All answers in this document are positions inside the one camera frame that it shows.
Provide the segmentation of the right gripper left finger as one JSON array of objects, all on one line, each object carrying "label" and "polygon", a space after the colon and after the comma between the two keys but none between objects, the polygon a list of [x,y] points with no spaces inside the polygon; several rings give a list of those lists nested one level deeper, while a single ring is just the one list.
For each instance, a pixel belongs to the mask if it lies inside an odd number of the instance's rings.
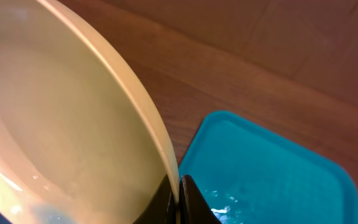
[{"label": "right gripper left finger", "polygon": [[176,224],[176,204],[167,176],[134,224]]}]

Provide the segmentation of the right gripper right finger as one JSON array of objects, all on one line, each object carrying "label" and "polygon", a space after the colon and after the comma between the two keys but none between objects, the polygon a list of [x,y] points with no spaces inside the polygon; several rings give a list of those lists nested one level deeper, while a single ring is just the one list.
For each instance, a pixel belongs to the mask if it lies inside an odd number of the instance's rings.
[{"label": "right gripper right finger", "polygon": [[179,208],[181,224],[221,224],[190,175],[181,177]]}]

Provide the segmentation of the yellow-green plate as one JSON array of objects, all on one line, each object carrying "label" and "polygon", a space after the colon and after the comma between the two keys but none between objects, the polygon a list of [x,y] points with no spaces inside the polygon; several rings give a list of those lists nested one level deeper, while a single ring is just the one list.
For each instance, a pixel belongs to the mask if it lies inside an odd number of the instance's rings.
[{"label": "yellow-green plate", "polygon": [[0,213],[12,223],[133,223],[172,142],[116,49],[58,1],[0,1]]}]

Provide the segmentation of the teal plastic serving tray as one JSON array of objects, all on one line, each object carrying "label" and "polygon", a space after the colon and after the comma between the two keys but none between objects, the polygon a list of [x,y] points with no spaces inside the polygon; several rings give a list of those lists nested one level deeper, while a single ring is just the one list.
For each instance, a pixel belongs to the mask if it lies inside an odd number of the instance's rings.
[{"label": "teal plastic serving tray", "polygon": [[229,111],[205,117],[179,172],[221,223],[358,223],[341,166]]}]

